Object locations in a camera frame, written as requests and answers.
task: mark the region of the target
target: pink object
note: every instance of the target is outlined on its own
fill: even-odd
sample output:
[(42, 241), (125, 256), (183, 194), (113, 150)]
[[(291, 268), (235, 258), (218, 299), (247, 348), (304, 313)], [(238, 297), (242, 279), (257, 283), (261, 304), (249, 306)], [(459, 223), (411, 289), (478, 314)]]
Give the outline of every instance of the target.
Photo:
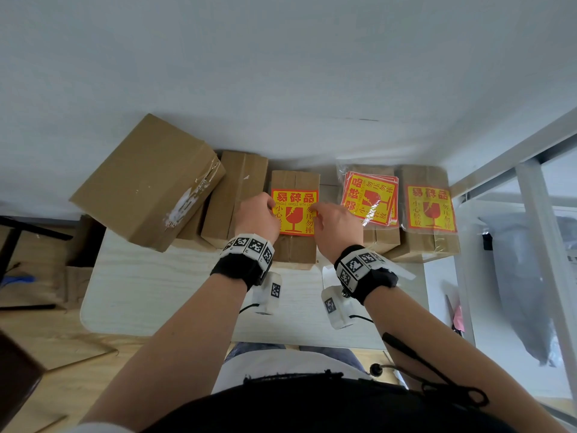
[(465, 325), (463, 325), (463, 311), (461, 310), (461, 305), (457, 306), (455, 310), (455, 317), (453, 318), (453, 325), (457, 330), (465, 332)]

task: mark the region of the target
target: cardboard box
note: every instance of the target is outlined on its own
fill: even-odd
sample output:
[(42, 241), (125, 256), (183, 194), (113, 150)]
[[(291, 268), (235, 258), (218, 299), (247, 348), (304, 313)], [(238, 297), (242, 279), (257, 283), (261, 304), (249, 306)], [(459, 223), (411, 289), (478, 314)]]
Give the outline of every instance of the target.
[[(272, 172), (270, 187), (274, 189), (318, 190), (320, 175), (304, 171)], [(317, 244), (314, 237), (281, 234), (275, 243), (275, 267), (309, 270), (317, 262)]]
[(185, 249), (201, 250), (203, 252), (216, 252), (217, 249), (208, 241), (200, 237), (200, 232), (203, 229), (204, 219), (206, 218), (206, 209), (208, 208), (207, 199), (203, 206), (194, 213), (191, 220), (182, 228), (182, 231), (174, 239), (172, 245), (174, 247), (183, 247)]
[[(348, 167), (350, 171), (370, 175), (395, 176), (395, 169), (388, 166), (369, 166), (355, 164)], [(377, 253), (385, 252), (400, 245), (399, 227), (381, 226), (375, 223), (368, 223), (363, 232), (364, 245)]]
[[(399, 207), (401, 221), (407, 225), (407, 204), (405, 188), (408, 185), (422, 185), (449, 189), (447, 172), (432, 166), (399, 166), (395, 170), (399, 177)], [(457, 234), (427, 230), (400, 230), (400, 245), (385, 254), (394, 262), (425, 263), (460, 253)]]
[(223, 175), (204, 141), (148, 114), (70, 201), (129, 242), (164, 252)]
[(74, 236), (67, 243), (66, 267), (56, 289), (64, 308), (82, 305), (105, 231), (104, 225), (86, 215), (76, 225)]
[(222, 249), (234, 237), (234, 214), (244, 199), (263, 192), (268, 159), (252, 153), (224, 151), (226, 175), (214, 189), (200, 236)]

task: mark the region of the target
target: gray bag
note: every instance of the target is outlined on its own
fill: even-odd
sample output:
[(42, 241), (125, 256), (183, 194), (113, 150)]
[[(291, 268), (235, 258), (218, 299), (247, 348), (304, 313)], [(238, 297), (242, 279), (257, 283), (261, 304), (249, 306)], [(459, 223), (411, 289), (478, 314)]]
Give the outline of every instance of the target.
[[(545, 284), (525, 213), (484, 216), (493, 237), (493, 258), (503, 311), (527, 352), (539, 364), (561, 366), (559, 340), (545, 301)], [(566, 249), (577, 249), (577, 220), (557, 217)]]

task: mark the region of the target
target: white shirt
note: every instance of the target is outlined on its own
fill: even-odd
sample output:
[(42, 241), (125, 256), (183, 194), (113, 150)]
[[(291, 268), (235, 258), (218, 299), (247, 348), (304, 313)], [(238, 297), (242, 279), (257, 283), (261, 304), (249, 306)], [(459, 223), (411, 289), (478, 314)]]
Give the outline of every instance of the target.
[[(228, 360), (221, 368), (212, 393), (240, 386), (245, 377), (260, 378), (285, 373), (342, 372), (345, 378), (370, 380), (370, 376), (324, 354), (293, 349), (250, 351)], [(68, 433), (133, 433), (105, 422), (80, 424)]]

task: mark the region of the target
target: hand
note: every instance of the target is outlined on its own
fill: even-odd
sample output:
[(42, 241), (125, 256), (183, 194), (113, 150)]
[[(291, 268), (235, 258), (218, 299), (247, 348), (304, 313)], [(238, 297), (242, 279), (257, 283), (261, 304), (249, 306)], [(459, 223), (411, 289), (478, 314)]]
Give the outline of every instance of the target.
[(280, 233), (280, 220), (271, 211), (275, 205), (266, 193), (242, 201), (234, 215), (234, 235), (258, 234), (274, 244)]
[(331, 263), (352, 245), (363, 245), (361, 219), (356, 218), (345, 207), (317, 202), (310, 206), (318, 215), (314, 218), (314, 239), (319, 251)]

